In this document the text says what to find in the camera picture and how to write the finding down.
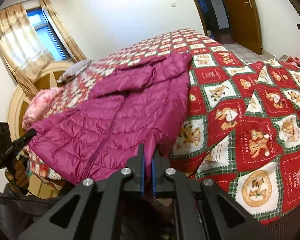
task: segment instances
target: jacket zipper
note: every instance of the jacket zipper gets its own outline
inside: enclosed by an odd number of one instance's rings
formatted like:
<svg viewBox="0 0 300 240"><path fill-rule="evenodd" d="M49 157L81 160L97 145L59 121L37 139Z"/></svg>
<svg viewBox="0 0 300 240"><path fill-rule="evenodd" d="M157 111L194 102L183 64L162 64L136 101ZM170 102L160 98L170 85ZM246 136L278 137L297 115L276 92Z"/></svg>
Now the jacket zipper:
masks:
<svg viewBox="0 0 300 240"><path fill-rule="evenodd" d="M86 179L87 174L90 172L90 169L92 168L92 165L94 164L94 161L96 160L97 156L98 156L98 151L101 149L101 147L104 146L104 144L106 143L107 139L109 138L110 133L112 132L112 128L114 125L114 121L117 119L117 116L121 110L121 108L123 107L125 101L126 101L127 97L124 98L124 101L122 102L122 105L119 107L118 111L115 113L111 125L109 127L109 132L106 136L106 138L100 143L99 147L96 149L96 151L94 152L94 154L90 157L90 159L88 160L88 166L86 171L83 173L82 177L81 177L81 181L83 181L84 179Z"/></svg>

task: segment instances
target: door handle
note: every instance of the door handle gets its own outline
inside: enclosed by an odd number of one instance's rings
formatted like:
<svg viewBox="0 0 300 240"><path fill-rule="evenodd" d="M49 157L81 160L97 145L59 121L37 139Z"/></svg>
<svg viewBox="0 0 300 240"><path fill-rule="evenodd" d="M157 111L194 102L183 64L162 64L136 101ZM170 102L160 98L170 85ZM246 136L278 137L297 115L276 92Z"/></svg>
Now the door handle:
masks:
<svg viewBox="0 0 300 240"><path fill-rule="evenodd" d="M252 9L252 4L251 4L251 1L250 1L250 0L249 0L249 2L244 2L244 3L250 4L250 8Z"/></svg>

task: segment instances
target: pillow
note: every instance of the pillow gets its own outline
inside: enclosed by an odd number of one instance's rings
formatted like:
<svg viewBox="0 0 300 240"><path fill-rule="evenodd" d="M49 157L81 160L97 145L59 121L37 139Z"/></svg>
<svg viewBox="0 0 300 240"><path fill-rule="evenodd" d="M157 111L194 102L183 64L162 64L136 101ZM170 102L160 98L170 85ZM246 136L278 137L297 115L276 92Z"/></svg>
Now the pillow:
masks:
<svg viewBox="0 0 300 240"><path fill-rule="evenodd" d="M92 59L79 61L68 68L57 80L57 83L69 82L91 65Z"/></svg>
<svg viewBox="0 0 300 240"><path fill-rule="evenodd" d="M22 118L23 130L28 130L34 122L42 119L42 116L49 110L51 101L63 90L65 90L63 87L40 90L31 100Z"/></svg>

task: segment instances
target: metal screw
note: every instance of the metal screw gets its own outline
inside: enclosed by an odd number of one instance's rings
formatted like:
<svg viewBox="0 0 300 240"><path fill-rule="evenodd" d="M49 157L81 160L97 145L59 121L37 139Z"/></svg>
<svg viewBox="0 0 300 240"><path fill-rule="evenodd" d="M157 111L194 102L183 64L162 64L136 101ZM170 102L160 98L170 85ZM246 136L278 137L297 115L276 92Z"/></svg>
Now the metal screw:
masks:
<svg viewBox="0 0 300 240"><path fill-rule="evenodd" d="M168 175L174 175L174 174L176 174L176 170L174 168L167 168L166 173Z"/></svg>
<svg viewBox="0 0 300 240"><path fill-rule="evenodd" d="M121 169L121 174L123 175L129 175L131 173L131 169L130 168L123 168Z"/></svg>
<svg viewBox="0 0 300 240"><path fill-rule="evenodd" d="M85 186L90 186L93 184L93 179L90 179L90 178L84 179L84 181L82 183Z"/></svg>
<svg viewBox="0 0 300 240"><path fill-rule="evenodd" d="M212 179L205 179L202 183L206 186L212 186L213 185L213 180Z"/></svg>

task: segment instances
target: gray pillow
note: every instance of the gray pillow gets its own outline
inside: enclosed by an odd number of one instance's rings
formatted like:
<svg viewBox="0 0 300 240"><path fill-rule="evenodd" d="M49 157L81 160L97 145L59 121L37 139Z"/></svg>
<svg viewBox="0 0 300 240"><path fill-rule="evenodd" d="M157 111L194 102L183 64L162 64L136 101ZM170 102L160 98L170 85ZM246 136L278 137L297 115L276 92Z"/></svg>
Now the gray pillow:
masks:
<svg viewBox="0 0 300 240"><path fill-rule="evenodd" d="M85 59L75 63L59 77L57 83L69 82L73 80L77 75L89 67L92 62L92 59Z"/></svg>

